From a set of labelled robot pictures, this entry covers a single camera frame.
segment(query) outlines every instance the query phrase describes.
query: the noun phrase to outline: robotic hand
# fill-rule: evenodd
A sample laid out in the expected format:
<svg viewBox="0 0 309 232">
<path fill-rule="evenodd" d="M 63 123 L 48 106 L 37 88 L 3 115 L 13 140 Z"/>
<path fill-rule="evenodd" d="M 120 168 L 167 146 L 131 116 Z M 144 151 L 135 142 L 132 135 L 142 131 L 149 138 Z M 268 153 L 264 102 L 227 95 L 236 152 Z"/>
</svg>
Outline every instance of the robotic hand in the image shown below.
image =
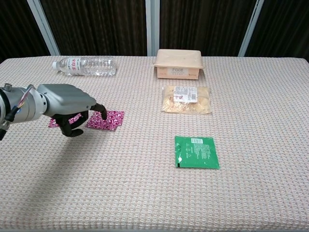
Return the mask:
<svg viewBox="0 0 309 232">
<path fill-rule="evenodd" d="M 106 120 L 105 107 L 72 85 L 39 85 L 37 89 L 30 85 L 24 89 L 5 84 L 0 88 L 0 140 L 11 123 L 33 121 L 42 114 L 54 118 L 65 136 L 81 135 L 83 131 L 75 128 L 88 119 L 88 110 L 101 112 Z M 69 124 L 69 119 L 79 113 L 82 116 Z"/>
</svg>

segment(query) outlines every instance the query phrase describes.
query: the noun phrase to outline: bottle label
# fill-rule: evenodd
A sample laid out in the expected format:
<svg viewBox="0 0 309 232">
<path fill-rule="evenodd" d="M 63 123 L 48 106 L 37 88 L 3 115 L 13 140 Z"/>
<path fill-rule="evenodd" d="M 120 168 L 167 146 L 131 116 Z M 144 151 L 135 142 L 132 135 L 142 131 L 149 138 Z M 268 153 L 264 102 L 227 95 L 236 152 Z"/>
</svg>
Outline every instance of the bottle label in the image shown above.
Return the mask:
<svg viewBox="0 0 309 232">
<path fill-rule="evenodd" d="M 74 74 L 81 74 L 81 58 L 80 57 L 70 57 L 68 59 L 68 70 L 69 73 Z"/>
</svg>

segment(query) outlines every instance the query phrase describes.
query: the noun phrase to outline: clear plastic bag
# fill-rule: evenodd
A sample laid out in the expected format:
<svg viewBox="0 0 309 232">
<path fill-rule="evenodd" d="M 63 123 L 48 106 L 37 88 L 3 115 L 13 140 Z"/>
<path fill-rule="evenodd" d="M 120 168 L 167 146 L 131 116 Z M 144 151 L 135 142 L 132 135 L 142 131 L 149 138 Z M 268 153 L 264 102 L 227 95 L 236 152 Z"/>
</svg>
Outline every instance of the clear plastic bag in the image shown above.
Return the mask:
<svg viewBox="0 0 309 232">
<path fill-rule="evenodd" d="M 166 86 L 163 88 L 162 111 L 183 114 L 209 114 L 210 89 L 208 87 Z"/>
</svg>

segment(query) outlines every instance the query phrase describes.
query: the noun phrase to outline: wire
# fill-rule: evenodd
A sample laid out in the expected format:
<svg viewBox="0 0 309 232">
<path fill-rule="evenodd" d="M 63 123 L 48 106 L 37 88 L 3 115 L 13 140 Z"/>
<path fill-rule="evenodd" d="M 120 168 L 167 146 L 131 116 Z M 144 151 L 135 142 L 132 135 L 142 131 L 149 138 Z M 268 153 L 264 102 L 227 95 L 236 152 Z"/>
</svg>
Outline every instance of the wire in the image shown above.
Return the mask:
<svg viewBox="0 0 309 232">
<path fill-rule="evenodd" d="M 25 104 L 25 102 L 19 104 L 17 107 L 18 107 L 18 108 L 21 108 L 21 107 L 23 107 L 24 104 Z"/>
<path fill-rule="evenodd" d="M 33 86 L 29 86 L 28 89 L 26 90 L 26 92 L 24 93 L 24 95 L 21 97 L 17 107 L 21 108 L 24 104 L 25 104 L 25 100 L 27 99 L 27 96 L 30 92 L 30 90 L 32 90 L 34 87 Z"/>
</svg>

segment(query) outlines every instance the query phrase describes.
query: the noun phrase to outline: bottle cap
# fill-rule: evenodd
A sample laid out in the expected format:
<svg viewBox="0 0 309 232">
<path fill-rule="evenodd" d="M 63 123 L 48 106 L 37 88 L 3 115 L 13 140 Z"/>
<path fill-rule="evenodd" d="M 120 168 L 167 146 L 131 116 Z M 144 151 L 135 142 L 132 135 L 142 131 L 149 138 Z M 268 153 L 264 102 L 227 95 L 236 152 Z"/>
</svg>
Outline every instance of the bottle cap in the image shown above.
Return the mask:
<svg viewBox="0 0 309 232">
<path fill-rule="evenodd" d="M 54 70 L 57 70 L 57 61 L 54 61 L 54 62 L 53 62 L 53 69 L 54 69 Z"/>
</svg>

